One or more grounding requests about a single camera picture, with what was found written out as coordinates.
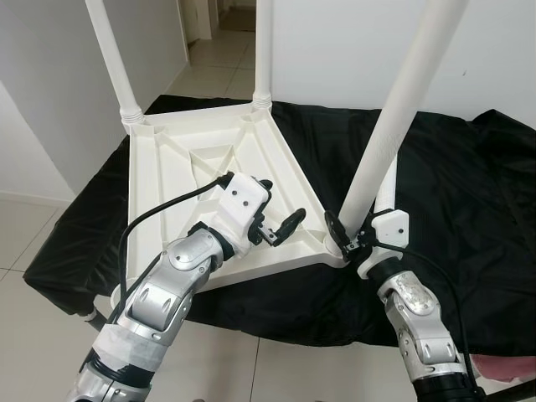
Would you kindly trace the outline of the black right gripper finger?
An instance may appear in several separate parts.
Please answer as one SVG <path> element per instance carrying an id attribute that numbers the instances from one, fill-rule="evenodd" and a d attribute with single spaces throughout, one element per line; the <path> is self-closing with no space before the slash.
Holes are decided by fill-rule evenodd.
<path id="1" fill-rule="evenodd" d="M 332 237 L 332 243 L 337 246 L 341 254 L 349 254 L 351 250 L 351 237 L 346 234 L 346 230 L 340 219 L 332 210 L 324 212 L 324 219 L 327 225 L 329 236 Z"/>

